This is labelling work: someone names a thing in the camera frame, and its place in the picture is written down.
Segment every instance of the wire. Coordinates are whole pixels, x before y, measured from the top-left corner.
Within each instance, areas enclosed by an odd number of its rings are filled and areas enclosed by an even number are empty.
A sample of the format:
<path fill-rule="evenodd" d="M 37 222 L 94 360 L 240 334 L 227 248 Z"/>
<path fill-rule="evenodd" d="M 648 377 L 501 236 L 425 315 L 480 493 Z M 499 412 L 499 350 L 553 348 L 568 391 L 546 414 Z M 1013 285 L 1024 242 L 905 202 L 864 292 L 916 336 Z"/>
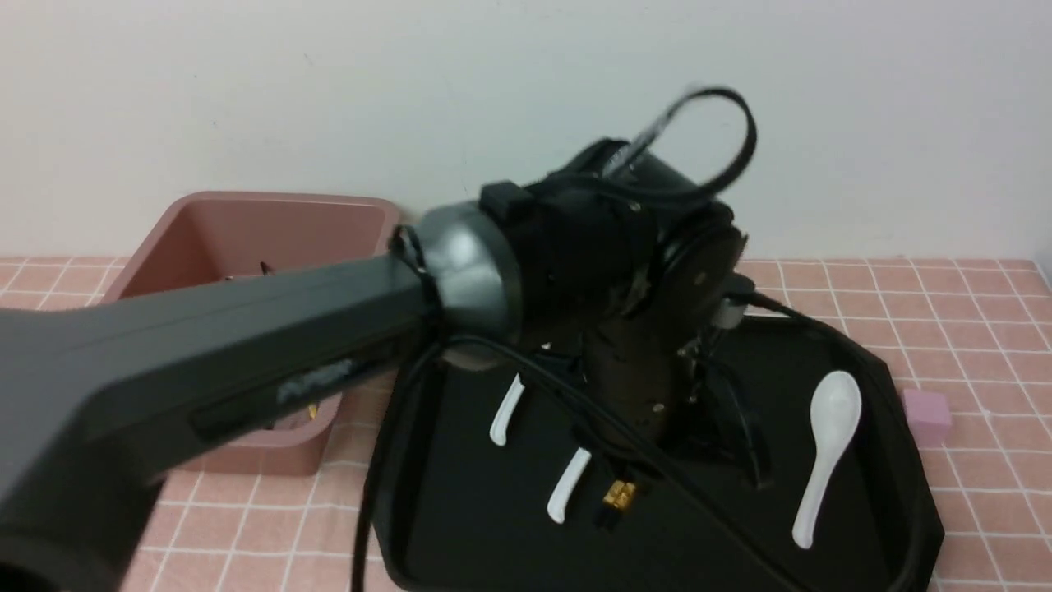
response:
<path fill-rule="evenodd" d="M 424 371 L 442 355 L 444 349 L 444 344 L 438 341 L 433 342 L 413 360 L 407 372 L 399 373 L 399 377 L 394 382 L 394 389 L 391 392 L 390 402 L 387 404 L 387 413 L 384 415 L 380 433 L 377 434 L 377 444 L 372 449 L 372 460 L 365 473 L 365 485 L 362 487 L 362 502 L 358 508 L 358 524 L 355 527 L 353 556 L 350 568 L 351 592 L 365 592 L 365 560 L 369 554 L 369 525 L 372 524 L 372 514 L 376 510 L 380 476 L 394 442 L 394 433 L 405 411 L 405 404 Z"/>
<path fill-rule="evenodd" d="M 727 167 L 724 168 L 719 175 L 701 185 L 687 190 L 658 190 L 652 188 L 638 189 L 622 183 L 596 177 L 593 173 L 559 172 L 549 175 L 548 177 L 525 187 L 526 190 L 533 195 L 555 195 L 567 190 L 593 191 L 606 197 L 618 198 L 626 201 L 635 201 L 641 204 L 654 207 L 667 205 L 682 207 L 685 204 L 691 204 L 691 202 L 694 202 L 694 205 L 700 205 L 712 201 L 715 199 L 716 193 L 736 181 L 737 178 L 742 176 L 742 172 L 745 171 L 749 162 L 752 161 L 752 157 L 756 151 L 757 134 L 756 121 L 752 117 L 752 110 L 749 108 L 749 104 L 745 101 L 745 98 L 742 97 L 742 95 L 731 88 L 711 86 L 695 90 L 676 101 L 675 105 L 673 105 L 672 111 L 674 113 L 674 109 L 677 109 L 679 106 L 682 106 L 688 101 L 710 97 L 726 99 L 742 109 L 745 114 L 746 134 L 742 147 L 739 149 L 737 155 L 734 156 L 731 163 L 727 165 Z M 628 155 L 627 158 L 629 160 L 626 163 L 630 164 L 631 159 L 634 159 L 638 156 L 639 154 Z"/>

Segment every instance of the pink cube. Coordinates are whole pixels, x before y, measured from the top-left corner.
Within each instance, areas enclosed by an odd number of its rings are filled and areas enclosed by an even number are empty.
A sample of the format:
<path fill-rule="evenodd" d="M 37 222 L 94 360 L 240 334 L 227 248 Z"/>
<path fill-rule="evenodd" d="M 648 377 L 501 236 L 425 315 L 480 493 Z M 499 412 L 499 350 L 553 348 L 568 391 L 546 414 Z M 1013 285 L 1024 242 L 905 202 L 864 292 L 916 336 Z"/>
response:
<path fill-rule="evenodd" d="M 952 424 L 946 397 L 938 393 L 906 389 L 903 391 L 903 405 L 917 448 L 943 446 Z"/>

